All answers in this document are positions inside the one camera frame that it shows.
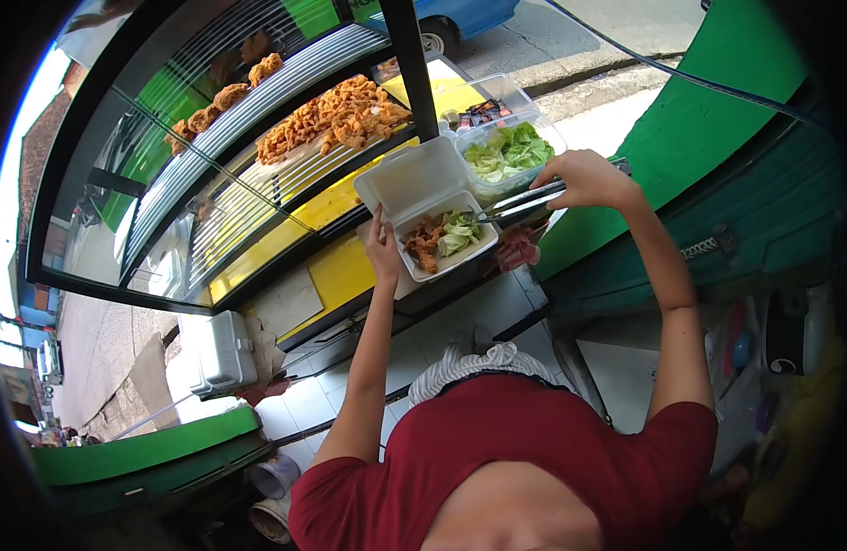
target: person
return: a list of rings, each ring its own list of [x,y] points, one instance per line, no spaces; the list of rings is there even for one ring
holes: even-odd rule
[[[551,159],[537,188],[567,183],[550,209],[616,209],[662,315],[643,430],[620,435],[548,370],[496,344],[449,346],[409,390],[378,462],[393,293],[402,269],[378,207],[365,244],[376,275],[341,411],[291,491],[302,551],[633,549],[663,541],[696,500],[717,436],[696,293],[638,185],[592,151]]]

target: striped cloth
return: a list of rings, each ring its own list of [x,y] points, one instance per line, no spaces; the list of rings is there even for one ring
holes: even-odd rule
[[[484,355],[464,354],[463,345],[448,343],[444,355],[436,363],[411,383],[408,389],[409,407],[433,399],[451,382],[473,376],[476,373],[508,371],[519,373],[546,383],[549,387],[559,387],[558,380],[538,359],[518,352],[515,343],[495,343]],[[578,394],[575,389],[568,389]]]

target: blue car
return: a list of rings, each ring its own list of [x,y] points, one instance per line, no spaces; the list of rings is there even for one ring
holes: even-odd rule
[[[508,21],[519,0],[416,0],[423,48],[453,58],[461,40],[470,39]],[[372,7],[368,23],[386,31],[376,0],[350,0],[356,15]]]

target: sky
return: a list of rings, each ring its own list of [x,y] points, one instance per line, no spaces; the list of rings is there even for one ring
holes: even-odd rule
[[[71,60],[60,50],[51,48],[38,67],[26,97],[20,105],[19,114],[13,121],[10,138],[0,170],[0,314],[16,316],[10,291],[10,275],[7,266],[16,249],[16,225],[19,218],[20,151],[22,137],[44,108],[50,104],[62,86],[62,78]],[[20,330],[15,325],[0,324],[0,339],[20,344]],[[16,367],[22,366],[19,349],[0,344],[0,362]]]

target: hand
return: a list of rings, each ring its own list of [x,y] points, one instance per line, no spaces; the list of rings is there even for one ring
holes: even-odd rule
[[[393,225],[387,222],[381,226],[380,215],[383,212],[384,205],[379,204],[374,211],[374,219],[365,241],[365,255],[371,261],[377,283],[395,286],[398,283],[398,271],[402,269],[402,259],[398,257]],[[383,237],[380,236],[381,227],[384,228]]]
[[[629,201],[644,200],[637,183],[591,149],[552,157],[530,189],[546,185],[556,176],[567,184],[567,190],[546,204],[552,211],[571,206],[608,206],[621,211]]]

